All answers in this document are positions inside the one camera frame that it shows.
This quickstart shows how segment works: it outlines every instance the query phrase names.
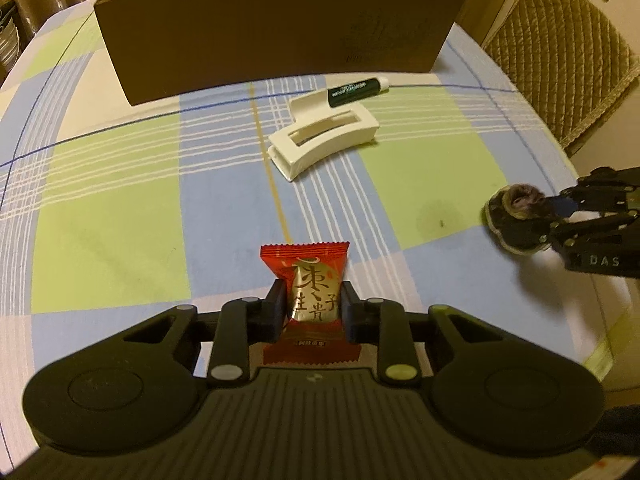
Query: yellow stripe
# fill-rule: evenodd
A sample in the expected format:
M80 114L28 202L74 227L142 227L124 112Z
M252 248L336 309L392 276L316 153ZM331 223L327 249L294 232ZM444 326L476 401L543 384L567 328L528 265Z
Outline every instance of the yellow stripe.
M278 188L276 187L276 181L273 179L273 173L271 173L271 159L267 153L267 148L264 143L264 134L262 132L262 125L260 124L260 115L258 114L258 106L255 103L255 88L254 85L249 83L249 97L251 98L251 112L254 115L255 130L258 133L258 141L260 142L260 151L262 152L262 163L264 164L264 171L267 172L267 179L269 181L269 188L271 189L271 195L276 205L276 212L278 213L278 220L280 221L280 227L282 227L282 234L284 235L284 241L287 244L292 244L291 234L289 233L289 227L287 226L287 218L284 216L282 210L282 204L280 203L280 197L278 195Z
M638 327L628 307L607 332L607 336L599 341L591 355L583 363L593 375L603 380L614 364L616 355L622 354L633 339Z

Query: green square pattern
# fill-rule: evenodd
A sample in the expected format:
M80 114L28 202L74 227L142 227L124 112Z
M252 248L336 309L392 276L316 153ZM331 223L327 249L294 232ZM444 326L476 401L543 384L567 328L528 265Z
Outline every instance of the green square pattern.
M191 297L178 114L55 147L38 216L31 311Z
M45 34L42 40L40 50L31 61L23 79L49 70L59 62L75 59L104 47L95 13L63 23Z
M365 104L380 128L359 153L400 248L480 225L507 181L447 90L393 88Z

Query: tablecloth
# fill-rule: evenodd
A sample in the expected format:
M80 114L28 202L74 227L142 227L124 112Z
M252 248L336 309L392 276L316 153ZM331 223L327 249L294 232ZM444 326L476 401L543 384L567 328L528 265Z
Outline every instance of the tablecloth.
M389 75L363 101L376 142L289 183L265 155L287 100L357 75L276 78L131 107L92 11L53 16L0 92L0 470L35 447L20 409L33 373L176 303L263 297L260 245L348 240L361 297L446 303L610 367L623 280L514 257L482 224L507 183L575 183L548 129L455 25L433 72ZM167 60L170 70L171 60ZM204 357L198 372L204 369Z

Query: white plastic clip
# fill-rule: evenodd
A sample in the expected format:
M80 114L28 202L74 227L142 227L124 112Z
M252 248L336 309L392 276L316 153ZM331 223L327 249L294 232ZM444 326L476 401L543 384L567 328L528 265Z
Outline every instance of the white plastic clip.
M326 156L371 142L380 126L360 103L331 108L326 89L291 99L289 110L295 122L271 134L267 150L289 182Z

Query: circular pad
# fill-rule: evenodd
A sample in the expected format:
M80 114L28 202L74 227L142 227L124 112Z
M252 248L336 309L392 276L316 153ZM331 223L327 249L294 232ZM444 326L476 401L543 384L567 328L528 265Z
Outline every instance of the circular pad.
M153 344L88 348L39 371L22 407L39 444L70 453L116 454L175 431L198 391L190 372Z
M514 340L462 349L434 377L431 400L455 434L524 456L580 446L604 410L600 383L588 370Z

